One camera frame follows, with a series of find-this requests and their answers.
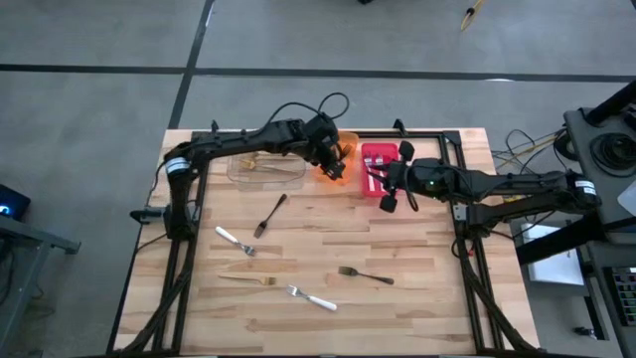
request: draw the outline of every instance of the clear plastic tray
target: clear plastic tray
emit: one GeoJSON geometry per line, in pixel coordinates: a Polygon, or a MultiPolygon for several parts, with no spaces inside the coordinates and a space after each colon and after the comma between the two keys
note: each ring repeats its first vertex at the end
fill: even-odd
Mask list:
{"type": "Polygon", "coordinates": [[[228,178],[241,191],[300,189],[305,171],[305,161],[293,154],[253,152],[231,156],[228,162],[228,178]]]}

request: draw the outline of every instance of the yellow cable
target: yellow cable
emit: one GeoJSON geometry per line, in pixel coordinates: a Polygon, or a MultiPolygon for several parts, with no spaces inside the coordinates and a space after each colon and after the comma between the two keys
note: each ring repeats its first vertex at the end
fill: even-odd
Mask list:
{"type": "Polygon", "coordinates": [[[552,143],[555,140],[556,140],[556,138],[550,138],[548,140],[544,140],[543,142],[541,142],[541,143],[539,143],[537,145],[533,145],[530,148],[513,155],[512,157],[510,157],[510,159],[508,159],[508,160],[504,161],[503,163],[501,163],[500,165],[498,165],[497,169],[502,168],[504,165],[506,165],[506,164],[510,163],[511,161],[515,160],[515,158],[518,158],[518,157],[520,157],[522,155],[530,154],[533,151],[535,151],[536,149],[539,149],[539,147],[544,146],[544,145],[549,144],[549,143],[552,143]]]}
{"type": "Polygon", "coordinates": [[[470,26],[470,24],[473,23],[475,16],[477,16],[479,10],[481,10],[481,7],[484,5],[484,1],[485,0],[477,0],[473,7],[468,8],[464,19],[461,21],[461,31],[466,30],[470,26]]]}

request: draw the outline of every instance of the utensil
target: utensil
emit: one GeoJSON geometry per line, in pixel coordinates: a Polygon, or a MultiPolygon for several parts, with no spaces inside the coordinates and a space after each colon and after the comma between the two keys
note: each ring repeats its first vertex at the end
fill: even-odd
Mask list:
{"type": "MultiPolygon", "coordinates": [[[[371,156],[365,156],[365,165],[367,166],[367,172],[371,171],[371,166],[373,165],[373,159],[371,156]]],[[[374,182],[374,177],[369,175],[369,191],[376,191],[376,183],[374,182]]]]}
{"type": "Polygon", "coordinates": [[[221,278],[231,278],[231,279],[241,279],[241,280],[254,280],[254,281],[258,281],[260,282],[260,284],[262,285],[275,285],[276,284],[276,277],[242,277],[242,276],[236,276],[236,275],[231,275],[231,274],[224,274],[224,273],[219,273],[217,274],[218,277],[221,278]]]}
{"type": "Polygon", "coordinates": [[[274,212],[276,212],[276,209],[278,209],[278,207],[280,206],[280,204],[282,204],[282,202],[285,201],[285,199],[287,199],[287,194],[283,194],[280,196],[280,199],[278,199],[278,203],[276,203],[276,206],[274,207],[274,209],[271,211],[271,213],[269,214],[269,216],[267,217],[267,219],[263,220],[260,222],[260,224],[258,224],[258,227],[256,228],[256,231],[254,232],[254,237],[259,239],[260,236],[262,235],[262,232],[265,231],[265,228],[267,228],[267,222],[269,221],[269,218],[271,218],[272,215],[274,215],[274,212]]]}
{"type": "Polygon", "coordinates": [[[316,303],[319,306],[325,307],[329,310],[333,310],[335,311],[336,309],[338,309],[338,306],[335,303],[331,303],[329,301],[326,301],[324,299],[320,299],[318,297],[312,296],[312,295],[308,295],[303,293],[300,289],[298,289],[298,287],[293,286],[293,285],[289,285],[287,287],[287,293],[291,294],[294,297],[302,297],[307,299],[310,302],[316,303]]]}
{"type": "MultiPolygon", "coordinates": [[[[384,164],[385,164],[385,160],[382,158],[382,154],[379,154],[378,157],[376,157],[376,165],[384,165],[384,164]]],[[[384,175],[382,174],[382,171],[379,170],[378,174],[380,174],[381,177],[384,177],[384,175]]],[[[380,185],[380,190],[386,191],[382,184],[380,185]]]]}
{"type": "Polygon", "coordinates": [[[248,169],[248,170],[256,170],[256,169],[260,169],[262,171],[275,171],[275,172],[281,172],[283,174],[295,174],[295,172],[291,171],[291,170],[285,170],[285,169],[281,169],[281,168],[276,168],[276,167],[272,167],[272,166],[268,166],[268,165],[261,165],[261,164],[256,164],[256,162],[254,160],[250,160],[250,159],[241,159],[240,160],[240,166],[244,169],[248,169]]]}
{"type": "Polygon", "coordinates": [[[349,276],[363,275],[364,277],[376,279],[378,281],[382,281],[382,282],[387,283],[387,284],[394,284],[395,283],[395,281],[392,278],[379,277],[379,276],[374,276],[374,275],[370,275],[370,274],[359,273],[355,268],[339,267],[338,268],[338,273],[339,274],[343,274],[343,275],[349,275],[349,276]]]}
{"type": "Polygon", "coordinates": [[[237,240],[237,238],[235,238],[234,236],[232,236],[232,234],[228,233],[224,228],[222,227],[216,227],[215,231],[217,232],[217,234],[221,235],[222,237],[226,238],[229,242],[231,242],[232,244],[240,247],[246,254],[248,254],[249,256],[254,256],[256,254],[256,250],[252,247],[249,247],[247,245],[243,245],[239,242],[239,240],[237,240]]]}

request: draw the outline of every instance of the red container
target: red container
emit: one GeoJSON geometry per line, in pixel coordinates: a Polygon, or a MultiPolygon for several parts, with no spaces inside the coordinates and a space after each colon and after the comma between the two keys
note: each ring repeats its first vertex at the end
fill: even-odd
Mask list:
{"type": "MultiPolygon", "coordinates": [[[[367,173],[368,161],[371,159],[371,165],[379,164],[379,158],[382,157],[383,164],[389,164],[392,160],[399,159],[398,146],[393,143],[365,143],[360,149],[362,161],[362,192],[365,196],[379,198],[387,195],[382,188],[382,183],[367,173]]],[[[381,174],[378,170],[372,170],[376,174],[381,174]]]]}

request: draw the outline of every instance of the plastic container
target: plastic container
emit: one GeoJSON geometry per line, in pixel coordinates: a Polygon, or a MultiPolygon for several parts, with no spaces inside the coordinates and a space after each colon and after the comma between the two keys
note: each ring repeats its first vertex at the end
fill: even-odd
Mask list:
{"type": "Polygon", "coordinates": [[[358,134],[348,131],[338,131],[338,145],[341,148],[351,146],[351,151],[345,157],[345,170],[342,172],[342,178],[337,180],[331,180],[327,177],[320,167],[315,167],[311,172],[314,178],[319,182],[333,183],[338,185],[345,185],[351,181],[351,177],[354,175],[354,168],[356,165],[356,154],[358,153],[358,134]]]}
{"type": "MultiPolygon", "coordinates": [[[[399,159],[398,146],[393,143],[365,143],[362,145],[360,152],[360,160],[363,168],[360,175],[362,180],[362,193],[372,198],[387,195],[387,192],[382,187],[382,183],[367,173],[369,169],[365,159],[370,158],[371,165],[378,165],[381,164],[379,158],[382,157],[382,164],[389,164],[392,160],[399,159]]],[[[376,174],[381,174],[378,170],[372,171],[376,174]]]]}
{"type": "Polygon", "coordinates": [[[241,191],[300,189],[305,171],[305,161],[293,154],[253,152],[233,155],[228,161],[228,178],[241,191]]]}

